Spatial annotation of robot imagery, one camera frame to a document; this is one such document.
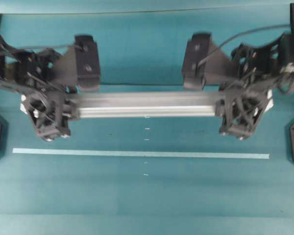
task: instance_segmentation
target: screw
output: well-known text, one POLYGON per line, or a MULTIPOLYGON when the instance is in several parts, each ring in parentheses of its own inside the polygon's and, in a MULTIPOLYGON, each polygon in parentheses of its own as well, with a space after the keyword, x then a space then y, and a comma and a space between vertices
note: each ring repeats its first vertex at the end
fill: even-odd
POLYGON ((86 71, 91 72, 93 69, 92 67, 90 67, 90 65, 85 65, 84 68, 86 69, 86 71))
POLYGON ((195 50, 196 50, 196 51, 198 51, 199 48, 200 48, 200 44, 198 44, 198 45, 195 46, 195 50))
POLYGON ((37 68, 36 68, 36 71, 37 71, 38 73, 41 73, 41 68, 37 67, 37 68))

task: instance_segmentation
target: cable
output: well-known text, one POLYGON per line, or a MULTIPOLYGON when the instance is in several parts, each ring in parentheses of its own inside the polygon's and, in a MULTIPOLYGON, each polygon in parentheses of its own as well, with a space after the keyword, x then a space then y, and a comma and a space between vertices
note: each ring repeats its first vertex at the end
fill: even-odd
POLYGON ((199 67, 200 65, 202 65, 203 63, 208 61, 211 58, 211 56, 214 53, 216 53, 218 50, 220 50, 225 44, 233 41, 234 39, 236 39, 238 37, 242 37, 244 35, 251 34, 251 33, 256 33, 256 32, 259 32, 259 31, 271 30, 271 29, 276 29, 276 28, 287 28, 287 27, 290 27, 290 24, 277 24, 277 25, 265 26, 265 27, 254 28, 254 29, 247 30, 247 31, 244 31, 244 32, 241 32, 241 33, 237 33, 237 34, 233 35, 232 37, 229 37, 228 39, 226 39, 217 48, 215 48, 212 52, 210 52, 206 57, 201 59, 198 62, 197 67, 199 67))
POLYGON ((33 46, 33 47, 19 47, 18 49, 15 50, 10 50, 10 51, 0 51, 0 56, 4 55, 10 55, 11 53, 17 53, 21 52, 24 50, 35 50, 35 49, 57 49, 57 48, 64 48, 64 47, 75 47, 75 48, 81 48, 78 45, 72 45, 72 44, 63 44, 63 45, 58 45, 58 46, 33 46))
MULTIPOLYGON (((208 61, 211 56, 216 53, 218 50, 220 50, 224 45, 226 45, 227 43, 233 41, 234 39, 247 35, 247 34, 251 34, 251 33, 255 33, 255 32, 259 32, 259 31, 265 31, 265 30, 271 30, 271 29, 277 29, 277 28, 286 28, 286 27, 290 27, 290 24, 277 24, 277 25, 271 25, 271 26, 265 26, 265 27, 260 27, 260 28, 255 28, 255 29, 251 29, 251 30, 247 30, 241 33, 237 33, 235 35, 233 35, 232 37, 226 39, 224 42, 222 42, 217 48, 215 48, 212 52, 210 52, 206 57, 204 57, 203 59, 201 59, 197 66, 199 67, 200 65, 202 65, 203 63, 205 63, 206 61, 208 61)), ((16 53, 16 52, 20 52, 23 50, 28 50, 28 49, 52 49, 52 48, 63 48, 63 47, 76 47, 76 48, 80 48, 80 46, 78 45, 68 45, 68 44, 64 44, 64 45, 58 45, 58 46, 33 46, 33 47, 20 47, 16 50, 11 50, 11 51, 0 51, 0 56, 3 55, 9 55, 11 53, 16 53)), ((177 86, 177 84, 135 84, 135 83, 101 83, 101 85, 133 85, 133 86, 177 86)))

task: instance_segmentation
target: metal bar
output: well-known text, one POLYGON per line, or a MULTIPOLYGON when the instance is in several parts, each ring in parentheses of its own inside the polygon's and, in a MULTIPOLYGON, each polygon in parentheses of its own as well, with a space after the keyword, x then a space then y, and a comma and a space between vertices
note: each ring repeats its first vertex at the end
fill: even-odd
POLYGON ((222 92, 70 94, 80 118, 214 116, 222 92))

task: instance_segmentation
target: teal table surface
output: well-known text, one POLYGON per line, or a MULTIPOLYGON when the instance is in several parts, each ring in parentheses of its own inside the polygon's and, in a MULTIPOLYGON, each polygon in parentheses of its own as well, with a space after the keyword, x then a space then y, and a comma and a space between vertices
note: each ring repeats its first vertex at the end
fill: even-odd
MULTIPOLYGON (((234 33, 287 24, 289 17, 287 4, 12 14, 3 16, 0 33, 15 47, 72 43, 75 34, 92 34, 103 82, 159 85, 102 86, 100 92, 181 91, 184 52, 194 32, 211 31, 220 44, 234 33)), ((229 54, 240 42, 262 45, 283 31, 248 35, 224 50, 229 54)), ((71 138, 44 142, 19 110, 20 96, 0 91, 0 235, 294 235, 294 94, 274 92, 274 103, 246 141, 220 136, 217 117, 172 117, 83 119, 70 123, 71 138), (216 158, 20 154, 14 148, 197 152, 216 158), (220 153, 269 158, 222 159, 220 153)))

